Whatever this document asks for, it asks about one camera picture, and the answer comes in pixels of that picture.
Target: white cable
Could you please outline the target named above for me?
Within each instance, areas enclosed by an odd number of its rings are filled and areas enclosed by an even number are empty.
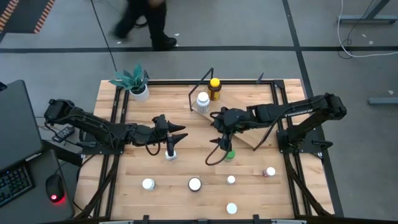
[[[371,54],[371,55],[352,55],[352,54],[348,53],[347,50],[344,48],[343,44],[341,43],[341,39],[340,39],[340,17],[343,14],[343,8],[344,8],[344,0],[341,0],[341,11],[340,11],[340,16],[338,17],[338,22],[337,22],[337,36],[338,36],[338,42],[340,43],[341,48],[346,52],[346,54],[348,54],[351,57],[357,57],[357,58],[372,57],[372,56],[387,56],[387,55],[398,54],[398,52],[393,52],[393,53],[388,53],[388,54]]]

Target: black robotic arm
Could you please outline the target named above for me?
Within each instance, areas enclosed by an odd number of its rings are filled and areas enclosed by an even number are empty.
[[[283,138],[288,144],[297,144],[305,138],[310,130],[327,120],[343,118],[347,110],[340,97],[329,93],[286,105],[248,106],[246,111],[222,107],[220,112],[212,112],[210,116],[214,119],[213,126],[218,132],[223,133],[223,137],[211,140],[211,142],[218,143],[221,149],[228,152],[231,150],[231,138],[227,138],[227,136],[243,133],[250,129],[270,127],[260,143],[253,149],[255,151],[266,141],[278,120],[307,113],[313,114],[299,125],[293,125],[285,130],[286,134]]]
[[[76,107],[69,100],[50,100],[50,106],[47,108],[44,118],[47,124],[70,124],[84,132],[92,134],[95,139],[111,149],[116,149],[119,144],[132,144],[137,147],[158,144],[156,155],[160,150],[160,143],[167,143],[167,153],[169,156],[174,154],[174,145],[188,134],[178,134],[171,136],[179,130],[185,129],[185,126],[172,124],[166,121],[164,114],[152,119],[155,123],[153,128],[145,125],[114,124],[109,121],[94,116]]]

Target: keyboard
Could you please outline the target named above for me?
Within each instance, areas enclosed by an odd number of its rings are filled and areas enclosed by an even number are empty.
[[[25,162],[0,172],[0,208],[32,188],[34,183]]]

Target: gray floor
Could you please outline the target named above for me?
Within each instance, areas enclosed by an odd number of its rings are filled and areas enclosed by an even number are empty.
[[[370,0],[345,0],[344,14],[362,14]],[[96,10],[111,47],[150,46],[147,28],[118,44],[109,32],[123,0],[97,0]],[[339,46],[340,0],[289,0],[301,46]],[[284,7],[273,0],[170,0],[166,31],[179,46],[293,46]],[[391,1],[382,14],[398,12]],[[346,37],[351,26],[341,27]],[[361,25],[353,45],[398,45],[398,24]],[[6,34],[0,48],[106,47],[89,0],[57,0],[39,34]],[[375,52],[354,52],[373,54]],[[221,78],[301,78],[295,52],[197,51],[113,53],[118,70],[141,63],[151,78],[200,78],[210,67]],[[314,94],[340,96],[348,109],[342,121],[323,127],[346,217],[398,220],[396,106],[367,104],[370,96],[396,96],[398,55],[343,60],[336,52],[304,52]],[[93,111],[100,80],[114,77],[109,53],[0,54],[0,81],[25,80],[35,115],[50,98],[65,98]],[[41,129],[42,136],[51,134]],[[79,148],[65,147],[78,152]]]

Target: wooden tabletop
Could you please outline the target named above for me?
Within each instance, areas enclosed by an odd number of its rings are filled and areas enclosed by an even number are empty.
[[[289,102],[305,99],[299,79],[284,81]],[[144,147],[126,146],[119,163],[112,219],[142,220],[143,215],[150,215],[151,220],[250,219],[253,214],[259,214],[260,218],[293,218],[285,164],[275,136],[277,127],[256,152],[251,150],[251,144],[242,141],[239,136],[234,137],[236,157],[231,162],[207,166],[205,158],[216,146],[209,140],[221,134],[210,126],[209,119],[189,110],[188,93],[192,88],[191,85],[157,85],[149,87],[150,98],[145,102],[136,102],[132,96],[129,97],[126,123],[153,126],[151,119],[165,114],[170,122],[187,127],[177,134],[188,133],[188,136],[176,145],[178,159],[174,161],[165,159],[164,145],[157,156],[149,155]],[[204,89],[205,86],[200,86],[192,99],[195,100]],[[114,92],[115,86],[106,80],[101,82],[94,115],[110,120]],[[224,85],[221,99],[220,102],[228,101],[228,106],[236,108],[272,103],[271,88],[266,85]],[[120,120],[122,102],[123,94],[116,121]],[[293,122],[299,123],[306,117],[294,117]],[[266,129],[255,132],[253,136],[261,134],[262,137]],[[222,156],[223,151],[218,150],[210,162]],[[323,208],[333,213],[321,160],[311,154],[300,156],[308,189]],[[102,161],[103,156],[97,155],[81,169],[75,195],[75,202],[80,207],[90,201],[98,188]],[[263,177],[262,171],[267,167],[274,167],[276,176]],[[226,183],[229,175],[235,176],[235,184]],[[187,187],[192,177],[202,181],[199,192],[191,192]],[[142,188],[142,181],[146,178],[155,180],[154,191]],[[302,196],[297,186],[296,191],[300,213],[304,214]],[[226,212],[226,205],[230,202],[238,206],[238,212],[234,215]],[[105,206],[106,200],[103,200],[101,214],[104,214]]]

